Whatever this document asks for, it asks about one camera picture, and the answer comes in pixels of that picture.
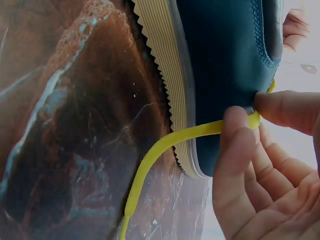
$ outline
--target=shoe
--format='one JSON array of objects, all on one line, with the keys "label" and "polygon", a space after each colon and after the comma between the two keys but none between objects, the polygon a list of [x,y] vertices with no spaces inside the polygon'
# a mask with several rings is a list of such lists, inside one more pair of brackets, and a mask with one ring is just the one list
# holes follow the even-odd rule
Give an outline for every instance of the shoe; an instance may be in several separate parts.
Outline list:
[{"label": "shoe", "polygon": [[[252,109],[270,87],[283,51],[283,0],[133,0],[167,89],[174,132]],[[212,177],[220,136],[175,145],[193,178]]]}]

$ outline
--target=hand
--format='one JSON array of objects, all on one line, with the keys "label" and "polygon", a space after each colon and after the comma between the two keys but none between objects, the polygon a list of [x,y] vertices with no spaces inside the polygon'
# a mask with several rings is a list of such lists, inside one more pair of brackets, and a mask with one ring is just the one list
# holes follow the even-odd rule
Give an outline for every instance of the hand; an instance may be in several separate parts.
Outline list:
[{"label": "hand", "polygon": [[313,9],[319,9],[316,0],[284,0],[283,61],[293,61],[306,48],[315,23]]},{"label": "hand", "polygon": [[[319,93],[258,93],[255,108],[276,125],[313,136],[320,160]],[[212,189],[227,240],[320,239],[318,171],[290,157],[263,126],[249,129],[241,107],[225,113]]]}]

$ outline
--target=marble surface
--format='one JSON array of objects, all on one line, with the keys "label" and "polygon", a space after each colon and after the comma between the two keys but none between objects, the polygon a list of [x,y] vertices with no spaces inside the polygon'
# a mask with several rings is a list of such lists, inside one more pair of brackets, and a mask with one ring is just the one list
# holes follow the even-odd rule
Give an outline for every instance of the marble surface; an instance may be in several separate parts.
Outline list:
[{"label": "marble surface", "polygon": [[[139,163],[170,132],[131,4],[0,1],[0,239],[117,238]],[[168,150],[126,239],[200,239],[208,189]]]}]

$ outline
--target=yellow shoelace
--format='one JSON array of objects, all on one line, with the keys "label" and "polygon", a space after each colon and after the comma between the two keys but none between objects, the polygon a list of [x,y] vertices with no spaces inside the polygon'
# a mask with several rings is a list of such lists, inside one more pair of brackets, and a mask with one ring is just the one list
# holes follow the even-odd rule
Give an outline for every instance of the yellow shoelace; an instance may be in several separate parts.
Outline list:
[{"label": "yellow shoelace", "polygon": [[[270,88],[268,89],[268,93],[271,93],[276,86],[276,82],[273,79]],[[260,115],[257,111],[248,116],[249,126],[251,129],[256,129],[260,125]],[[130,217],[132,217],[137,208],[138,200],[141,194],[142,187],[144,185],[144,181],[146,179],[147,173],[149,172],[152,165],[157,161],[157,159],[169,148],[176,145],[177,143],[199,138],[208,135],[217,135],[221,134],[223,127],[223,121],[214,121],[206,124],[202,124],[199,126],[185,128],[179,131],[172,132],[160,140],[158,140],[146,153],[144,158],[142,159],[139,168],[135,174],[132,187],[130,189],[130,193],[128,199],[126,201],[125,209],[124,209],[124,221],[122,224],[120,240],[125,240],[128,224]]]}]

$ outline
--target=shoe sole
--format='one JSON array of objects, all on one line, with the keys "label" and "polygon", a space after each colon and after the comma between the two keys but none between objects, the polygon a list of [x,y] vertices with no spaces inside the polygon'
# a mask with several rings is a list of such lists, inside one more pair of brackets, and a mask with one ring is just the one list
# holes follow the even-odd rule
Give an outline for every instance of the shoe sole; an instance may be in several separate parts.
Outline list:
[{"label": "shoe sole", "polygon": [[[171,129],[196,125],[195,87],[192,66],[176,0],[132,0],[146,45],[162,75],[168,94]],[[178,163],[192,178],[207,178],[198,163],[196,140],[175,147]]]}]

